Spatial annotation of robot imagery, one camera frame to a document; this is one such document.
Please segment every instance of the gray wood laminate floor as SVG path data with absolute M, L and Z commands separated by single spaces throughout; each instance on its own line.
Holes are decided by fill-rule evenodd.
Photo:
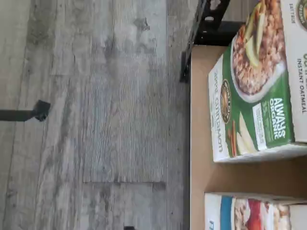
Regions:
M 244 21 L 255 0 L 232 0 Z M 0 230 L 186 230 L 197 0 L 0 0 Z

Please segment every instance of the black metal shelf frame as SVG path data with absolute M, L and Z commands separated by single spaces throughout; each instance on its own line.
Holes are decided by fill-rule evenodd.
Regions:
M 0 121 L 25 122 L 35 117 L 38 121 L 45 121 L 50 110 L 50 104 L 39 100 L 33 110 L 0 110 Z
M 217 7 L 211 0 L 200 0 L 196 9 L 187 48 L 181 54 L 180 82 L 190 79 L 191 53 L 194 45 L 228 46 L 242 22 L 222 21 L 230 0 L 220 0 Z

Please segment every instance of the brand logo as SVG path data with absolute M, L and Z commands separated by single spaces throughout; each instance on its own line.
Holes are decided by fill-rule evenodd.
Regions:
M 307 30 L 307 0 L 301 0 L 296 7 L 298 20 Z
M 229 83 L 225 79 L 221 86 L 221 112 L 224 122 L 227 124 L 230 118 L 231 98 Z

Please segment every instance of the instant oatmeal box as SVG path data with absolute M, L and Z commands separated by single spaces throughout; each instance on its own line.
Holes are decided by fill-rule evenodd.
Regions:
M 307 154 L 307 0 L 261 0 L 209 73 L 213 159 Z
M 205 230 L 305 230 L 306 202 L 286 197 L 205 194 Z

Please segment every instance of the text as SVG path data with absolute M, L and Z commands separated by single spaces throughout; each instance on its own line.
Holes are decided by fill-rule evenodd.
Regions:
M 212 220 L 209 221 L 209 230 L 214 230 L 214 222 Z
M 218 93 L 218 83 L 217 83 L 217 72 L 214 73 L 214 86 L 215 86 L 215 93 Z M 219 105 L 219 98 L 215 98 L 215 123 L 216 123 L 216 131 L 217 131 L 217 138 L 218 138 L 218 144 L 219 144 L 219 152 L 223 151 L 222 146 L 222 138 L 221 138 L 221 123 L 220 123 L 220 105 Z
M 294 6 L 292 3 L 289 4 L 290 6 L 290 14 L 291 14 L 291 23 L 295 24 L 295 11 L 294 11 Z
M 299 85 L 299 95 L 301 99 L 302 113 L 307 113 L 306 107 L 306 93 L 305 93 L 305 84 L 304 84 L 304 75 L 307 75 L 307 55 L 304 55 L 304 61 L 300 58 L 297 59 L 297 70 L 298 70 L 298 81 Z
M 304 12 L 304 6 L 302 4 L 299 5 L 298 11 L 299 12 Z M 305 22 L 305 18 L 304 18 L 304 14 L 303 13 L 299 13 L 298 17 L 299 17 L 301 22 Z
M 283 99 L 272 98 L 270 99 L 271 117 L 273 125 L 274 139 L 285 138 L 286 126 L 285 115 L 283 111 Z

